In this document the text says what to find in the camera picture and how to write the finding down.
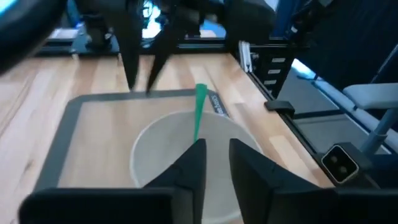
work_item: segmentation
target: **green plastic stick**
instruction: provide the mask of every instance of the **green plastic stick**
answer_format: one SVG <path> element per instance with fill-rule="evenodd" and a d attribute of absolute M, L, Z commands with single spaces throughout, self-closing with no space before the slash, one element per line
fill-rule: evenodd
<path fill-rule="evenodd" d="M 205 104 L 205 99 L 207 95 L 207 86 L 205 84 L 197 84 L 196 90 L 197 97 L 195 105 L 195 131 L 193 133 L 193 142 L 196 142 L 198 140 L 201 114 L 203 112 L 203 105 Z"/>

